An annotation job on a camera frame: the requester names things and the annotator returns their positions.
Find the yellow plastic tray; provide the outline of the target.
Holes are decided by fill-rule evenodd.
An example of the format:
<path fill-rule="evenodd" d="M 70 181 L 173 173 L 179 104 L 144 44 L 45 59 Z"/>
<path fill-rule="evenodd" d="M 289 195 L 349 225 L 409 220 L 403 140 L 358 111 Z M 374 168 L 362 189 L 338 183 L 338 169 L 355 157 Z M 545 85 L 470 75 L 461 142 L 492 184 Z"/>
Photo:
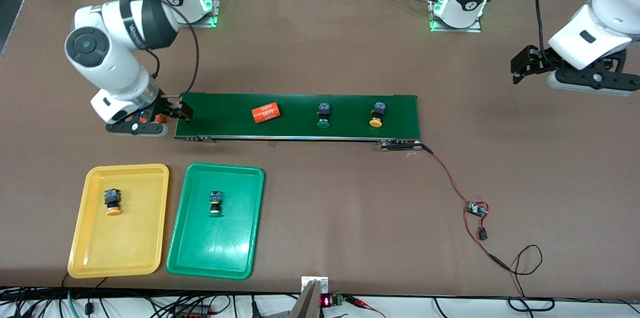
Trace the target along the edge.
<path fill-rule="evenodd" d="M 74 279 L 153 273 L 162 259 L 170 172 L 166 165 L 97 166 L 86 175 L 68 274 Z M 107 216 L 104 194 L 119 189 L 122 213 Z"/>

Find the red clip leads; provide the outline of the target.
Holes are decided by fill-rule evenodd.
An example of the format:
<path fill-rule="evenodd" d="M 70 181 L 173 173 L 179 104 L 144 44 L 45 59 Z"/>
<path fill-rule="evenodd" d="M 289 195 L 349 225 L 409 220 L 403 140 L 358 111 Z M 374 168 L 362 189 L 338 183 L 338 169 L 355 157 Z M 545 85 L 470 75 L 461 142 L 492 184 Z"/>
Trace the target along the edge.
<path fill-rule="evenodd" d="M 378 311 L 377 309 L 371 307 L 369 304 L 362 301 L 361 299 L 355 298 L 354 296 L 350 296 L 350 295 L 343 295 L 342 297 L 343 297 L 343 300 L 345 300 L 345 302 L 347 302 L 348 304 L 354 305 L 359 309 L 375 312 L 380 316 L 382 316 L 382 318 L 387 318 L 386 315 L 384 315 L 381 311 Z"/>

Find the yellow mushroom push button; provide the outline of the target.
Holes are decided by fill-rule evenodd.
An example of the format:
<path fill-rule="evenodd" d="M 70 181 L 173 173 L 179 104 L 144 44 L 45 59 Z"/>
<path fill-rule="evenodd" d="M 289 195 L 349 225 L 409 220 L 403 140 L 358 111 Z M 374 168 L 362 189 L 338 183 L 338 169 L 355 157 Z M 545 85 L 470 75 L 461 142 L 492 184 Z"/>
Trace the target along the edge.
<path fill-rule="evenodd" d="M 384 115 L 386 114 L 386 104 L 384 102 L 376 102 L 374 108 L 371 111 L 371 119 L 369 124 L 371 127 L 380 128 L 383 126 Z"/>
<path fill-rule="evenodd" d="M 106 205 L 107 216 L 118 216 L 121 210 L 121 191 L 119 189 L 108 189 L 103 194 L 103 201 Z"/>

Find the green plastic tray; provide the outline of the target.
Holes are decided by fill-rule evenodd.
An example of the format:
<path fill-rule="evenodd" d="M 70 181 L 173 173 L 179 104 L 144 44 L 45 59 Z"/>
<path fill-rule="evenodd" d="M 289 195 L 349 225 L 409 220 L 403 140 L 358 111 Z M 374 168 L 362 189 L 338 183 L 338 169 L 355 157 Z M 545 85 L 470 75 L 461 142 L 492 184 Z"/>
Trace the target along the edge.
<path fill-rule="evenodd" d="M 185 172 L 166 260 L 174 275 L 245 280 L 253 270 L 265 172 L 253 166 L 192 163 Z M 221 191 L 220 217 L 210 192 Z"/>

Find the green conveyor belt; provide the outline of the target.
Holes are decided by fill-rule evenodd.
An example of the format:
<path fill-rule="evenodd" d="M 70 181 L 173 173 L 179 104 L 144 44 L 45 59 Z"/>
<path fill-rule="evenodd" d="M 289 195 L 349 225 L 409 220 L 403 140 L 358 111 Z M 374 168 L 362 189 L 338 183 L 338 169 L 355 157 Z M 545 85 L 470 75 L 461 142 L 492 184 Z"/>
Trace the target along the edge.
<path fill-rule="evenodd" d="M 414 95 L 331 95 L 189 93 L 189 122 L 176 125 L 174 138 L 203 140 L 370 141 L 384 149 L 416 147 L 422 141 L 418 98 Z M 386 104 L 382 127 L 370 126 L 376 102 Z M 256 124 L 251 110 L 276 102 L 281 116 Z M 318 105 L 331 105 L 330 127 L 317 126 Z"/>

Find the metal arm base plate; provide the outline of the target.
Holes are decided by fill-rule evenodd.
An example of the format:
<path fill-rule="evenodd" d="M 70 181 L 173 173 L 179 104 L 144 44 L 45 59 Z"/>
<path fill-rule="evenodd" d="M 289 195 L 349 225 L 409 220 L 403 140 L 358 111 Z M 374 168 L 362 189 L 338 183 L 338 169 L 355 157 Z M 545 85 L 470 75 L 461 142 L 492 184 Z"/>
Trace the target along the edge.
<path fill-rule="evenodd" d="M 178 23 L 186 27 L 216 27 L 221 0 L 167 0 L 178 10 Z"/>
<path fill-rule="evenodd" d="M 431 31 L 480 33 L 480 17 L 487 0 L 434 0 L 429 2 L 429 25 Z"/>

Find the black power strip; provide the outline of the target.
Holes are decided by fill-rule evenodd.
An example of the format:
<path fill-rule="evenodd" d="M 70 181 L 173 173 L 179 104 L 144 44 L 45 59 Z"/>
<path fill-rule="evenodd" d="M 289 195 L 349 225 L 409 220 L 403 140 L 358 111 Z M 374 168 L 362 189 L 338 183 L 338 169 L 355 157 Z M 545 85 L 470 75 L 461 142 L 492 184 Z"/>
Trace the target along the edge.
<path fill-rule="evenodd" d="M 210 318 L 210 306 L 202 304 L 181 304 L 173 309 L 171 318 Z"/>

